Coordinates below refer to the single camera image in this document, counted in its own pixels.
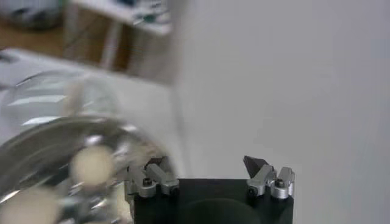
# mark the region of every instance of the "blurry background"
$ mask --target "blurry background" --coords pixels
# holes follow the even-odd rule
[[[33,30],[16,26],[4,17],[0,17],[0,47],[18,47],[54,57],[63,57],[64,51],[67,48],[81,45],[83,51],[86,52],[83,55],[82,61],[91,65],[97,65],[101,59],[104,40],[110,25],[110,18],[90,10],[83,10],[79,15],[80,31],[88,33],[88,35],[80,35],[71,43],[65,42],[66,30],[62,19],[53,28]],[[132,32],[134,31],[128,27],[121,34],[118,53],[115,58],[115,70],[123,71],[126,69],[131,52]]]
[[[172,89],[186,176],[247,178],[241,158],[265,158],[296,172],[295,223],[388,223],[389,1],[171,5],[174,30],[142,49],[137,75]],[[61,54],[61,27],[0,29],[2,46]]]

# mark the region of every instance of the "screw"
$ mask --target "screw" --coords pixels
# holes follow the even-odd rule
[[[144,187],[149,187],[152,185],[152,180],[149,177],[144,178],[144,180],[142,181],[142,185]]]
[[[248,196],[249,196],[250,198],[255,198],[255,197],[257,197],[257,189],[249,188],[249,189],[248,189]]]
[[[275,187],[285,187],[285,182],[282,179],[276,179]]]

